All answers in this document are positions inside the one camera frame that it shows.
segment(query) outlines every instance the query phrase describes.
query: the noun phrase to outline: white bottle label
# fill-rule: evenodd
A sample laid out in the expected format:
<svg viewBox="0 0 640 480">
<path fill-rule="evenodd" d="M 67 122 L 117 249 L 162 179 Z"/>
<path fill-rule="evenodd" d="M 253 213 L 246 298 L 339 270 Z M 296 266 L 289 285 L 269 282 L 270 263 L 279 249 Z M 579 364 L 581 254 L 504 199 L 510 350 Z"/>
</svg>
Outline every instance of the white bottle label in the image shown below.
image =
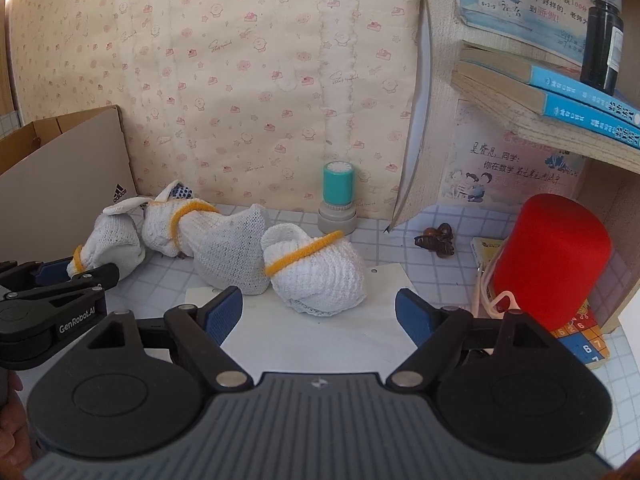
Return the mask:
<svg viewBox="0 0 640 480">
<path fill-rule="evenodd" d="M 622 31 L 613 27 L 611 29 L 611 44 L 609 45 L 609 57 L 607 58 L 607 65 L 612 70 L 620 72 L 620 58 L 622 57 Z"/>
</svg>

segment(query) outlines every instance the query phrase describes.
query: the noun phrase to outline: human hand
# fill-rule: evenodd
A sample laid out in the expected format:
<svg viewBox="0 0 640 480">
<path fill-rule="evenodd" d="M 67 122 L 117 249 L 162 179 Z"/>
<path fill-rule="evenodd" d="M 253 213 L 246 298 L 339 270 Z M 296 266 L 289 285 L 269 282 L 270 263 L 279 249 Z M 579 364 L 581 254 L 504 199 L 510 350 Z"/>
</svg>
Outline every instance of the human hand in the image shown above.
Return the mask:
<svg viewBox="0 0 640 480">
<path fill-rule="evenodd" d="M 7 404 L 0 410 L 0 458 L 20 471 L 31 465 L 31 443 L 27 429 L 27 413 L 16 392 L 22 390 L 18 374 L 9 371 Z"/>
</svg>

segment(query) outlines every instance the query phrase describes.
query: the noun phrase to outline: black bottle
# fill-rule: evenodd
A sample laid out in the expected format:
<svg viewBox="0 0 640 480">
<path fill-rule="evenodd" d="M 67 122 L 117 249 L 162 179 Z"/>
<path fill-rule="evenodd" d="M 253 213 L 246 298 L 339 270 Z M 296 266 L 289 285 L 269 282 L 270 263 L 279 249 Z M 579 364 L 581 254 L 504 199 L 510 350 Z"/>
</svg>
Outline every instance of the black bottle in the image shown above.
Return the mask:
<svg viewBox="0 0 640 480">
<path fill-rule="evenodd" d="M 613 95 L 622 56 L 622 0 L 593 0 L 593 3 L 589 9 L 580 81 Z"/>
</svg>

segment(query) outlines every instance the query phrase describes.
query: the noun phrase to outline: adidas logo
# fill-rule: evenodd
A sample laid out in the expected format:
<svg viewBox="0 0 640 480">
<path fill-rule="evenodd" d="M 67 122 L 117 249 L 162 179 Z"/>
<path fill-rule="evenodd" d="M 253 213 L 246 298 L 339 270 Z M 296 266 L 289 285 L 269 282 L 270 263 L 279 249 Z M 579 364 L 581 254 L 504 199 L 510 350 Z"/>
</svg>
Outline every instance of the adidas logo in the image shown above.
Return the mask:
<svg viewBox="0 0 640 480">
<path fill-rule="evenodd" d="M 113 203 L 116 203 L 126 194 L 127 194 L 127 190 L 124 189 L 120 184 L 118 184 L 116 186 L 116 191 L 113 193 Z"/>
</svg>

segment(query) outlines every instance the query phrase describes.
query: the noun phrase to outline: silver screw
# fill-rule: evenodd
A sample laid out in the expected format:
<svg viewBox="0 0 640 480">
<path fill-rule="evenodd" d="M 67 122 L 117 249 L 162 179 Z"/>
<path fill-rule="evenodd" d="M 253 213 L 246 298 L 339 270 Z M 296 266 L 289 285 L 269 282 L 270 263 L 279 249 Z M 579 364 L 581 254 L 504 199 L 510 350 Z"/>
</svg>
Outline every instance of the silver screw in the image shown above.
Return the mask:
<svg viewBox="0 0 640 480">
<path fill-rule="evenodd" d="M 415 388 L 422 383 L 422 376 L 418 372 L 404 370 L 391 376 L 391 382 L 401 388 Z"/>
<path fill-rule="evenodd" d="M 236 388 L 237 386 L 242 386 L 245 382 L 247 382 L 248 377 L 246 374 L 242 372 L 238 372 L 236 370 L 228 370 L 226 372 L 220 372 L 216 375 L 216 382 L 220 386 L 224 386 L 225 388 Z"/>
</svg>

